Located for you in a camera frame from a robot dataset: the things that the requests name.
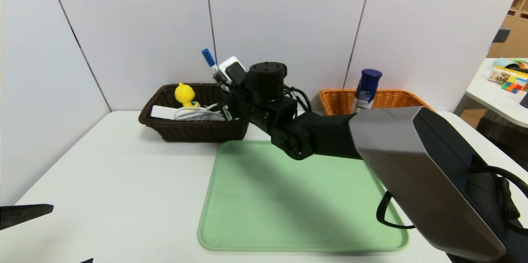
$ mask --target white desk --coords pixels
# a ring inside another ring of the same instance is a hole
[[[466,96],[496,112],[509,122],[528,128],[528,108],[519,104],[526,92],[520,91],[513,94],[507,90],[502,90],[500,84],[487,80],[490,77],[494,60],[492,58],[484,59],[466,90]],[[461,108],[465,108],[464,102],[462,99]]]
[[[488,163],[528,181],[520,166],[458,116],[441,115]],[[95,263],[450,263],[416,230],[409,231],[404,250],[371,256],[207,251],[198,242],[198,223],[219,144],[166,143],[138,116],[108,114],[21,198],[18,204],[55,209],[2,230],[0,262],[79,263],[93,257]],[[269,137],[252,125],[246,139]],[[522,193],[513,187],[512,194],[527,212]]]

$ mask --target white cable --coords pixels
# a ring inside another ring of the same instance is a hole
[[[180,107],[174,112],[174,120],[184,121],[189,118],[197,118],[198,116],[219,116],[223,118],[219,111],[210,111],[211,108],[217,106],[217,104],[210,105],[208,107]],[[178,115],[179,112],[185,110],[186,112]]]

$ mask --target wooden shelf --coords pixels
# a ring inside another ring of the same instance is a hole
[[[508,39],[493,43],[487,57],[528,57],[528,0],[513,0],[501,26],[511,29]]]

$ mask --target colorful cube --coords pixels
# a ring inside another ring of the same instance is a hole
[[[503,90],[513,92],[516,94],[519,90],[522,90],[526,85],[526,79],[510,76],[508,80],[502,85]]]

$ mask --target yellow toy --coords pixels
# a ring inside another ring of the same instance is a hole
[[[194,96],[194,90],[187,84],[179,83],[174,90],[174,97],[183,107],[200,107],[200,103],[193,101]]]

